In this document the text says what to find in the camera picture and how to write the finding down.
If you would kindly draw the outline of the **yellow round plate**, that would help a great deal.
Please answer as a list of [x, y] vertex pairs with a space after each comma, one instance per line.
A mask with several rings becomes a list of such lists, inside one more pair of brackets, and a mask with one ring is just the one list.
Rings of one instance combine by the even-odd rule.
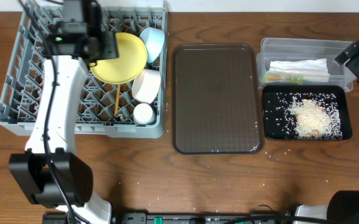
[[147, 62], [147, 49], [143, 41], [129, 33], [116, 33], [119, 57], [99, 60], [90, 64], [94, 76], [109, 84], [123, 84], [134, 80]]

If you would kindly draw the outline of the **wooden chopstick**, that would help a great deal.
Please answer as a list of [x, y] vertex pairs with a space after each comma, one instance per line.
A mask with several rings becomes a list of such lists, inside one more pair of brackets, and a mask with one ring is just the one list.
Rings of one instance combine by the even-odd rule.
[[115, 98], [115, 106], [114, 106], [114, 117], [118, 117], [118, 110], [119, 110], [119, 97], [121, 93], [121, 85], [117, 84], [116, 90], [116, 98]]

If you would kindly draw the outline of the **light blue round bowl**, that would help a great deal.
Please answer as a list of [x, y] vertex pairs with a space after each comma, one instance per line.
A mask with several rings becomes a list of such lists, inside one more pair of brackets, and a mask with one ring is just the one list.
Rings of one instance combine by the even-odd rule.
[[139, 38], [144, 42], [147, 49], [147, 63], [152, 63], [160, 56], [164, 46], [164, 31], [153, 27], [147, 27], [141, 32]]

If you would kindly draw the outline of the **white paper napkin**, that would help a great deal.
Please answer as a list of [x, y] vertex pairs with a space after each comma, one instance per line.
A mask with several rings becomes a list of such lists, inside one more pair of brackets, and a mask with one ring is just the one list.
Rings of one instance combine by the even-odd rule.
[[301, 61], [272, 61], [266, 73], [281, 73], [300, 75], [308, 82], [328, 82], [330, 74], [327, 68], [327, 59]]

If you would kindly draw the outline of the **rice food scraps pile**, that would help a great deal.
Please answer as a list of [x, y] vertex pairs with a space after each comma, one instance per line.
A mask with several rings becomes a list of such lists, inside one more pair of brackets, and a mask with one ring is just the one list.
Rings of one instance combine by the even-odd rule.
[[263, 102], [268, 138], [339, 140], [343, 131], [333, 93], [267, 93]]

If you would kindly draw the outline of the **green orange snack wrapper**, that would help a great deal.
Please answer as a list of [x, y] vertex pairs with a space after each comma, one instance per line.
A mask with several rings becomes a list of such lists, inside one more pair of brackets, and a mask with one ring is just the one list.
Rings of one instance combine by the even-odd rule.
[[295, 85], [302, 85], [304, 80], [300, 75], [265, 73], [262, 77], [262, 83], [290, 83]]

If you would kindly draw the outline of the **white round bowl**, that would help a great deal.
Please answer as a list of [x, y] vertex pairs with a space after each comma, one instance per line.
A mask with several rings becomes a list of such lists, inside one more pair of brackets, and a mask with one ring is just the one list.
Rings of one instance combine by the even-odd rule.
[[144, 69], [133, 81], [132, 96], [138, 102], [151, 104], [159, 92], [160, 85], [160, 72]]

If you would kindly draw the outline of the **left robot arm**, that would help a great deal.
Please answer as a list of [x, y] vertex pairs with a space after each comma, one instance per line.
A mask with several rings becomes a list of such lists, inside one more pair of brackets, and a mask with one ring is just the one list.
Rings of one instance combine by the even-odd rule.
[[34, 129], [9, 170], [33, 205], [63, 211], [66, 223], [114, 223], [113, 206], [93, 188], [90, 166], [77, 156], [75, 123], [90, 64], [118, 58], [96, 1], [64, 1], [63, 18], [41, 35], [44, 84]]

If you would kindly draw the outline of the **white plastic cup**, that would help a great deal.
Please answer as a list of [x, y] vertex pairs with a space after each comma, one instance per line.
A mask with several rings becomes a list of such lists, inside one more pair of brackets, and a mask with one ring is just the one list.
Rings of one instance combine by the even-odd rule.
[[133, 118], [136, 125], [149, 125], [156, 122], [156, 114], [147, 103], [140, 103], [135, 106]]

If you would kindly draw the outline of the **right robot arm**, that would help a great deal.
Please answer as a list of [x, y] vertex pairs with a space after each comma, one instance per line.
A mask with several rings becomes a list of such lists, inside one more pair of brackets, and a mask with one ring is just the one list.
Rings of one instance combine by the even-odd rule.
[[[359, 83], [359, 39], [340, 53], [335, 61], [345, 65]], [[327, 205], [299, 205], [292, 218], [294, 223], [355, 223], [359, 224], [359, 190], [340, 190]]]

